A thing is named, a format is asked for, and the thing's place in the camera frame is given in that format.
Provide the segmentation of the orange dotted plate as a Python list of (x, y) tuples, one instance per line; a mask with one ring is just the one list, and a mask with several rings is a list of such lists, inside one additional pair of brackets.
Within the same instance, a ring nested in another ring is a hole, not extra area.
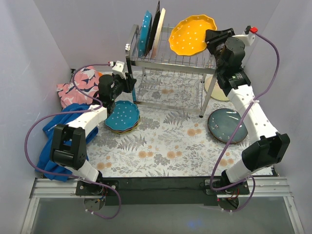
[(182, 20), (169, 36), (170, 49), (179, 56), (193, 56), (206, 49), (206, 30), (217, 30), (207, 15), (192, 15)]

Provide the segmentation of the blue dotted plate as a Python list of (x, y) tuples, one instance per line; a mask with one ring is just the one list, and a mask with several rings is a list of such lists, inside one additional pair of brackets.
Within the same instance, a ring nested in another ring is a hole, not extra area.
[(140, 38), (138, 43), (138, 57), (142, 58), (145, 56), (146, 49), (148, 46), (150, 31), (152, 27), (152, 14), (150, 11), (146, 11), (144, 15), (144, 19), (142, 21), (142, 27), (140, 32)]
[(139, 120), (140, 112), (135, 104), (127, 100), (119, 100), (105, 125), (113, 130), (124, 131), (131, 128)]

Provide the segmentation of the steel dish rack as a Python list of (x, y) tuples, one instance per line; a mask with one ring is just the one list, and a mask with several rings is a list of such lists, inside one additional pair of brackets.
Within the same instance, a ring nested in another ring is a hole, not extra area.
[(139, 105), (198, 113), (203, 117), (209, 98), (204, 82), (215, 71), (215, 59), (207, 50), (194, 56), (179, 56), (171, 51), (172, 27), (161, 29), (156, 57), (141, 58), (138, 43), (141, 28), (133, 25), (126, 41), (125, 56), (129, 73), (137, 79), (132, 92)]

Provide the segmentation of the cream white plate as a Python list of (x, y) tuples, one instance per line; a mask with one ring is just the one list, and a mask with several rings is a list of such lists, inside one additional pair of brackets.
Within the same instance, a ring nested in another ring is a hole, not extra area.
[(163, 27), (165, 14), (166, 14), (166, 9), (162, 8), (161, 12), (160, 12), (160, 18), (159, 18), (159, 21), (158, 21), (158, 25), (157, 25), (157, 28), (156, 28), (156, 35), (155, 35), (155, 40), (154, 40), (154, 44), (153, 44), (151, 59), (155, 59), (156, 56), (157, 56), (158, 47), (159, 47), (159, 39), (160, 39), (160, 35), (161, 35), (161, 32), (162, 32), (162, 27)]

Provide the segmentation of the beige plate with sprig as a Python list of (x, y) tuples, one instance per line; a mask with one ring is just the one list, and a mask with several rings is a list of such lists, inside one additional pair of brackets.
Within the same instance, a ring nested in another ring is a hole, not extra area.
[[(205, 91), (207, 92), (211, 83), (213, 75), (207, 75), (204, 81)], [(214, 89), (212, 91), (211, 97), (218, 101), (229, 101), (229, 99), (224, 95), (222, 89), (220, 89), (218, 83), (216, 82), (214, 85)]]

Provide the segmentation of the black square plate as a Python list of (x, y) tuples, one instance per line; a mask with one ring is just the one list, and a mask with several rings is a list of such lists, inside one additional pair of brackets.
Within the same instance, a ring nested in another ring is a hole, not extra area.
[(151, 51), (151, 49), (153, 47), (155, 36), (156, 36), (156, 30), (157, 30), (157, 26), (159, 23), (159, 19), (160, 19), (160, 1), (158, 1), (158, 3), (157, 3), (156, 12), (155, 12), (153, 24), (151, 27), (148, 44), (147, 44), (146, 51), (144, 54), (145, 57), (149, 54), (149, 52)]

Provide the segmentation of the dark green brown plate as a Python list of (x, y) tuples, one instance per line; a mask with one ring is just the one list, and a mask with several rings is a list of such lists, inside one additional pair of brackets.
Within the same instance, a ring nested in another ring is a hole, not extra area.
[(209, 115), (207, 125), (214, 138), (227, 143), (240, 119), (241, 117), (236, 110), (221, 108)]

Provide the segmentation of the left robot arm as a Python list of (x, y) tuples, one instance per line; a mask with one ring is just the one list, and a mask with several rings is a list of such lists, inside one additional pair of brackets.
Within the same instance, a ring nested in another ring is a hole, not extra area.
[(126, 79), (114, 72), (99, 78), (98, 91), (89, 109), (68, 124), (56, 125), (53, 133), (50, 160), (72, 172), (74, 178), (87, 182), (87, 189), (93, 195), (103, 191), (103, 177), (87, 160), (86, 137), (98, 124), (110, 117), (116, 108), (115, 99), (122, 93), (133, 93), (137, 80), (129, 73)]

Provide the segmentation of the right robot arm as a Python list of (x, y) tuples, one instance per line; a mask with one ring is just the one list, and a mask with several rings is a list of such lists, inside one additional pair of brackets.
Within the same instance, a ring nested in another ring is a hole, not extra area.
[(276, 68), (269, 83), (272, 86), (279, 69), (279, 52), (269, 39), (258, 33), (256, 27), (248, 26), (241, 35), (235, 34), (232, 28), (221, 31), (208, 29), (205, 32), (206, 47), (216, 61), (214, 79), (241, 117), (230, 140), (239, 126), (244, 124), (251, 141), (250, 146), (242, 151), (241, 160), (224, 170), (219, 180), (214, 180), (213, 175), (210, 177), (209, 188), (213, 191), (233, 193), (253, 173), (280, 163), (290, 144), (290, 137), (279, 133), (259, 104), (259, 98), (270, 88), (255, 95), (251, 81), (242, 68), (245, 47), (252, 45), (255, 37), (267, 42), (275, 51)]

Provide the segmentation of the floral table mat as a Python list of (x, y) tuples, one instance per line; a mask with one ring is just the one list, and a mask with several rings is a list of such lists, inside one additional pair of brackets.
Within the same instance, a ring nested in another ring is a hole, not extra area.
[(198, 113), (139, 105), (140, 122), (131, 132), (116, 134), (101, 124), (87, 144), (90, 163), (104, 176), (208, 176), (218, 158), (216, 175), (240, 160), (250, 140), (224, 149), (224, 143), (208, 129), (209, 115), (233, 108), (226, 101), (211, 99), (204, 117)]

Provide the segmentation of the blue fleece cloth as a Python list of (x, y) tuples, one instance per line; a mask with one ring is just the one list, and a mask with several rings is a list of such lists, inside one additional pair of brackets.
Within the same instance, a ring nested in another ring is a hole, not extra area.
[(83, 176), (91, 173), (91, 180), (96, 181), (98, 171), (88, 163), (86, 145), (98, 133), (95, 127), (88, 133), (82, 126), (71, 126), (83, 113), (91, 114), (88, 104), (71, 104), (58, 113), (44, 128), (48, 137), (40, 156), (37, 168), (51, 180), (66, 182), (69, 177), (78, 178), (72, 172), (87, 168)]

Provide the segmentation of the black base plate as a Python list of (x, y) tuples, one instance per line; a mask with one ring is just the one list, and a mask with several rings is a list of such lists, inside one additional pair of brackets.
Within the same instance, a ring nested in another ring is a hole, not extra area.
[(217, 205), (218, 195), (237, 198), (248, 195), (251, 187), (243, 182), (228, 191), (212, 191), (209, 177), (111, 177), (102, 183), (114, 188), (123, 205), (203, 204)]

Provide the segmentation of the aluminium frame rail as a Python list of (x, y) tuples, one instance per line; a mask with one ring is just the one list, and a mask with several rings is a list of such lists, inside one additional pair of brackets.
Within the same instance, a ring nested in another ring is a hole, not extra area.
[[(67, 182), (36, 178), (30, 198), (92, 198), (91, 195), (76, 195), (77, 179)], [(292, 196), (290, 186), (285, 177), (256, 177), (253, 197), (285, 197)]]

